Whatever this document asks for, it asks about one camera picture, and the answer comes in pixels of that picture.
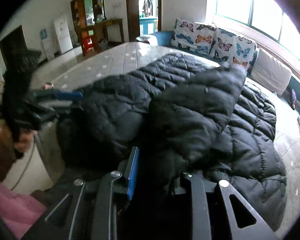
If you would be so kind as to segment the person's left hand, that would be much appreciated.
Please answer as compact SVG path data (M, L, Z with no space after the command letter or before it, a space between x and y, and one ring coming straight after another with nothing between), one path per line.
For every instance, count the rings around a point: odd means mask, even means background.
M20 153L25 153L30 148L36 133L34 130L21 128L19 139L14 143L14 149Z

